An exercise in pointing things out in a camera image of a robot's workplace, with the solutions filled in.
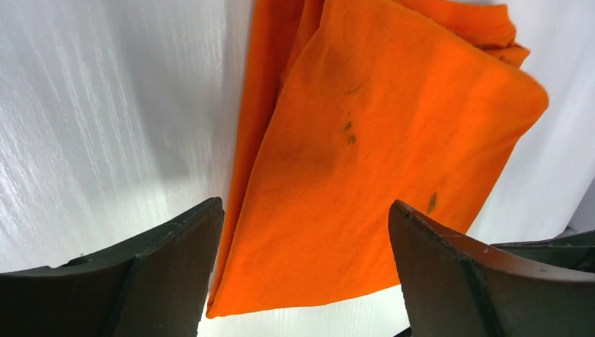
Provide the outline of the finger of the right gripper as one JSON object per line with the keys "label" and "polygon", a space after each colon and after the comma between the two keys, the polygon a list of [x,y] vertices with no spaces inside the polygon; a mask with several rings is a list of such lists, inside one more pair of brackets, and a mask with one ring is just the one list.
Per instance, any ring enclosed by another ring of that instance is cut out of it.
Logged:
{"label": "finger of the right gripper", "polygon": [[542,241],[494,244],[496,249],[548,265],[594,272],[594,231]]}

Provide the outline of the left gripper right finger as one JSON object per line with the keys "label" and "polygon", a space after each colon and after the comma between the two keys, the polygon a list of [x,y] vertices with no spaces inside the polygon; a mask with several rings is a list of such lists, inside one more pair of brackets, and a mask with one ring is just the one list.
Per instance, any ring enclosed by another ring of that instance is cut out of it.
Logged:
{"label": "left gripper right finger", "polygon": [[594,335],[594,272],[496,249],[402,201],[392,204],[388,228],[405,336]]}

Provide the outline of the orange t shirt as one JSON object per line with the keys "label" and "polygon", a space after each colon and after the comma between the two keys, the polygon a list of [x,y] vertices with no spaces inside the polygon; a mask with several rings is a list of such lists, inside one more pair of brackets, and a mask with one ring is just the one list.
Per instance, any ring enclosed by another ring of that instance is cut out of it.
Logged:
{"label": "orange t shirt", "polygon": [[399,283],[399,199],[466,232],[548,106],[504,4],[257,1],[210,318]]}

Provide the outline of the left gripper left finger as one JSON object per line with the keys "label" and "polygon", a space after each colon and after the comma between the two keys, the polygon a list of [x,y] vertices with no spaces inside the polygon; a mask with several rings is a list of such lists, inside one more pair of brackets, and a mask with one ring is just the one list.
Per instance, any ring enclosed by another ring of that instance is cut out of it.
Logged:
{"label": "left gripper left finger", "polygon": [[1,335],[197,335],[224,216],[211,197],[64,265],[3,273]]}

